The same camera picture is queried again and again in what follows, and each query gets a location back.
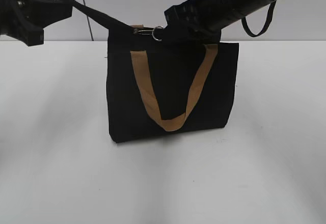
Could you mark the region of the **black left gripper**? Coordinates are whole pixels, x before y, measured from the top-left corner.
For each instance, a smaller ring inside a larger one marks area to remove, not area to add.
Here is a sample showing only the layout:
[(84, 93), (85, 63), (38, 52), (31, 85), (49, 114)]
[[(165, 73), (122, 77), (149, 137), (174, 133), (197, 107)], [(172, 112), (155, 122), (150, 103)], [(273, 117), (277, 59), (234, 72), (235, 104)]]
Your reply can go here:
[(44, 29), (72, 16), (65, 0), (1, 0), (1, 35), (28, 47), (44, 44)]

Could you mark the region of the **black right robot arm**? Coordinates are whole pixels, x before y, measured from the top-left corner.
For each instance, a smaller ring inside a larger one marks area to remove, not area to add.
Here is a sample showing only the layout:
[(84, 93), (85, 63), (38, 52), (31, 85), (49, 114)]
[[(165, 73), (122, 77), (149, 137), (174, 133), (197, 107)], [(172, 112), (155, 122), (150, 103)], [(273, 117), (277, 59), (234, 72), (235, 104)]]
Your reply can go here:
[(255, 37), (246, 17), (268, 6), (265, 24), (259, 35), (264, 34), (272, 19), (277, 0), (186, 0), (165, 11), (167, 26), (162, 32), (165, 43), (187, 41), (207, 42), (217, 39), (221, 30), (241, 21), (244, 30)]

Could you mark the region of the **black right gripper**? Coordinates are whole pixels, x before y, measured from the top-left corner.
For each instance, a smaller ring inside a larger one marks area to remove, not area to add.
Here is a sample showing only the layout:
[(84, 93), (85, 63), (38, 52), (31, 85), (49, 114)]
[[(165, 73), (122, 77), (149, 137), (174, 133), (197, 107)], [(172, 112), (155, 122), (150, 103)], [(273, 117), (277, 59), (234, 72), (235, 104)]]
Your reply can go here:
[(167, 26), (164, 28), (165, 43), (202, 42), (218, 43), (221, 30), (211, 31), (204, 23), (204, 11), (200, 3), (208, 0), (186, 0), (164, 11)]

